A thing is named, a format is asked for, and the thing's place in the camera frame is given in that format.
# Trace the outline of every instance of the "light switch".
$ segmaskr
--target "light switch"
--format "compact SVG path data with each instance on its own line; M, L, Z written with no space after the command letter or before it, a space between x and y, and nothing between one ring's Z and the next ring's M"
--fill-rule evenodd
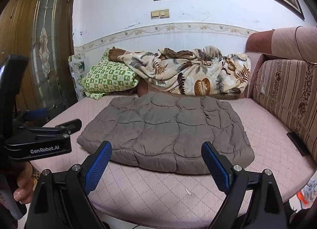
M151 19L159 18L159 11L151 11Z
M160 10L159 14L160 14L161 19L169 18L170 17L170 10L169 9Z

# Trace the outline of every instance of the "small white scrap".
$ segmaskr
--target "small white scrap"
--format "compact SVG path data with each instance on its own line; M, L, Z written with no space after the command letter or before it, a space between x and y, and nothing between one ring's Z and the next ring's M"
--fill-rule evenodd
M191 195L191 192L188 189L185 188L185 190L189 195Z

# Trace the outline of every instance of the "pink bed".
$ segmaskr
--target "pink bed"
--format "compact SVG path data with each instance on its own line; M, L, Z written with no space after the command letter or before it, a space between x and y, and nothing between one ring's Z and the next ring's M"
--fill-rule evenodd
M114 97L117 96L104 96L99 101L84 98L51 120L46 126L53 127L75 118L81 119L83 126L71 136L71 153L32 161L32 164L40 171L49 168L53 172L81 164L88 153L77 144L76 139ZM246 170L262 172L266 168L271 169L282 199L287 201L309 181L316 171L316 163L311 156L302 157L286 136L289 130L252 99L229 102L240 116L255 153L254 162ZM246 212L250 197L249 191L240 214ZM135 224L203 228L210 224L225 195L218 191L210 175L151 172L110 162L89 198L96 209Z

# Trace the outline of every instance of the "human hand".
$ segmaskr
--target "human hand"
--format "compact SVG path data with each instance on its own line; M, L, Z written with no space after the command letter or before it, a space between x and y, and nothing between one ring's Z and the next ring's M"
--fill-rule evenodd
M24 163L24 170L18 175L16 183L18 188L14 191L13 197L15 201L21 204L28 204L33 197L32 165L29 162Z

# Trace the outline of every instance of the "orange object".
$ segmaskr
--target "orange object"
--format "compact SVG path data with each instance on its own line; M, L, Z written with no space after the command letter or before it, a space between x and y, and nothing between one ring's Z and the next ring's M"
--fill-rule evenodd
M308 201L305 199L305 197L302 194L302 191L299 191L296 193L297 198L305 205L308 206Z

